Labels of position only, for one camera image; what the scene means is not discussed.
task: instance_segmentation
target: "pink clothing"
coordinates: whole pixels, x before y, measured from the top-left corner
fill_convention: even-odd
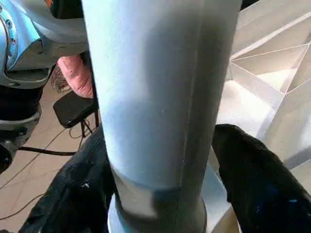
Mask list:
[[[90,70],[83,64],[80,55],[61,57],[58,62],[67,83],[83,98],[93,98]]]

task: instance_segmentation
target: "tiled floor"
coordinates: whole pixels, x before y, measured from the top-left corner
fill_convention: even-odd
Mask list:
[[[62,96],[63,94],[52,90],[50,83],[45,86],[41,99],[42,116],[33,135],[27,142],[27,146],[45,148],[64,129],[59,124],[52,108],[54,102]],[[88,120],[91,128],[94,128],[94,116],[91,115]],[[74,127],[72,135],[81,135],[80,125]],[[69,130],[65,130],[48,149],[76,151],[80,140],[80,138],[70,138]],[[37,153],[33,152],[18,151],[12,165],[0,175],[0,218],[15,213],[32,198],[44,193],[57,171],[70,158],[41,154],[33,160],[36,155]],[[0,230],[6,229],[10,232],[17,233],[35,203],[36,201],[32,202],[18,215],[0,221]]]

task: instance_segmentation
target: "black chair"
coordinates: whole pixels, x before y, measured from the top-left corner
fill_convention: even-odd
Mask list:
[[[99,126],[99,116],[98,116],[98,101],[97,93],[95,88],[95,82],[93,78],[93,70],[90,62],[89,52],[84,52],[81,54],[82,60],[91,70],[92,77],[92,89],[93,98],[87,99],[76,95],[73,91],[70,91],[64,95],[61,99],[55,102],[53,109],[56,113],[59,123],[64,128],[72,128],[78,123],[81,124],[82,137],[86,137],[85,127],[87,127],[90,132],[92,130],[86,124],[85,119],[91,115],[95,115],[95,125],[96,128]]]

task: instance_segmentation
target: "electrical cable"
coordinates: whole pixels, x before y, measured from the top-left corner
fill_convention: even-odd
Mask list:
[[[83,120],[83,122],[85,123],[87,129],[88,129],[88,133],[86,134],[86,136],[89,136],[91,133],[93,133],[93,130],[90,128],[89,126],[89,121],[88,120]],[[69,131],[69,135],[72,139],[77,139],[77,138],[80,138],[82,137],[81,136],[78,136],[78,137],[73,137],[71,135],[71,129]],[[57,155],[57,156],[73,156],[76,151],[74,152],[66,152],[66,151],[53,151],[53,150],[46,150],[46,149],[41,149],[41,148],[34,148],[34,147],[20,147],[18,150],[22,150],[22,151],[31,151],[31,152],[39,152],[41,154],[49,154],[49,155]]]
[[[83,120],[83,123],[86,125],[86,127],[90,131],[90,133],[93,133],[93,130],[91,130],[89,123],[87,124],[85,120]]]
[[[89,125],[90,125],[90,122],[89,122],[88,120],[84,120],[84,123],[85,123],[87,129],[89,130],[89,129],[90,129],[90,126],[89,126]],[[91,133],[93,133],[93,130],[95,130],[95,129],[96,129],[96,128],[94,128],[94,129],[92,129],[91,131],[87,132],[87,133],[86,133],[86,137],[89,136]],[[69,136],[70,136],[72,139],[77,139],[77,138],[82,137],[82,134],[79,135],[79,136],[72,136],[72,130],[73,130],[73,128],[70,128],[70,130],[69,130]]]
[[[43,196],[44,194],[45,194],[45,193],[42,193],[42,194],[40,194],[40,195],[38,195],[38,196],[32,198],[32,199],[31,199],[26,205],[24,205],[20,210],[18,210],[18,211],[15,212],[14,214],[11,214],[11,215],[8,215],[8,216],[6,216],[6,217],[0,218],[0,221],[6,220],[6,219],[8,219],[8,218],[10,218],[10,217],[13,217],[13,216],[15,216],[15,215],[18,215],[18,214],[19,214],[20,212],[22,212],[28,205],[30,205],[31,202],[33,202],[33,201],[36,200],[37,198]]]
[[[39,152],[41,154],[50,154],[50,155],[58,155],[58,156],[73,156],[76,153],[76,152],[44,150],[44,149],[33,148],[33,147],[20,147],[20,148],[18,148],[18,150]]]
[[[88,134],[86,134],[86,136],[88,136],[89,134],[93,133],[93,130],[90,128],[89,126],[89,121],[88,120],[84,120],[84,123],[87,127],[87,129],[89,130]],[[23,151],[31,151],[31,152],[38,152],[38,154],[31,160],[29,161],[18,173],[16,173],[12,178],[10,178],[4,185],[2,185],[0,187],[0,190],[3,189],[10,181],[12,181],[17,175],[19,175],[26,167],[28,167],[32,162],[34,162],[34,160],[42,153],[45,153],[45,154],[52,154],[52,155],[60,155],[60,156],[71,156],[71,155],[74,155],[75,152],[59,152],[59,151],[52,151],[52,150],[46,150],[47,147],[49,147],[55,140],[56,138],[62,133],[64,132],[66,129],[63,129],[61,132],[59,132],[53,139],[52,141],[44,148],[44,149],[38,149],[38,148],[31,148],[31,147],[21,147],[19,148],[19,150],[23,150]],[[78,149],[80,149],[81,145],[82,145],[82,142],[83,142],[83,137],[82,135],[79,136],[81,137],[81,140],[80,140],[80,143],[79,143],[79,147]],[[45,193],[42,193],[34,198],[32,198],[26,205],[24,205],[20,210],[18,210],[17,212],[15,212],[14,214],[11,214],[11,215],[8,215],[6,217],[2,217],[0,218],[0,221],[2,220],[6,220],[10,217],[13,217],[15,215],[18,215],[20,212],[22,212],[28,205],[30,205],[33,201],[35,201],[36,199],[38,199],[39,197],[43,196]]]
[[[66,129],[63,129],[61,132],[59,132],[53,139],[52,141],[44,148],[46,149],[47,147],[49,147],[55,140],[56,138],[62,134],[62,132],[64,132]],[[16,176],[18,176],[26,167],[28,167],[41,153],[38,153],[31,161],[29,161],[21,170],[19,170],[19,172],[17,172],[12,178],[10,178],[5,184],[3,184],[0,187],[0,190],[2,190],[9,182],[11,182]]]
[[[81,148],[81,145],[82,145],[82,142],[83,142],[83,137],[81,137],[81,140],[80,140],[80,143],[79,143],[79,146],[78,146],[78,150]]]

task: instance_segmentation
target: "metal pole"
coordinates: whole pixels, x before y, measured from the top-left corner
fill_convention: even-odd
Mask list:
[[[84,0],[122,230],[203,233],[200,197],[241,0]]]

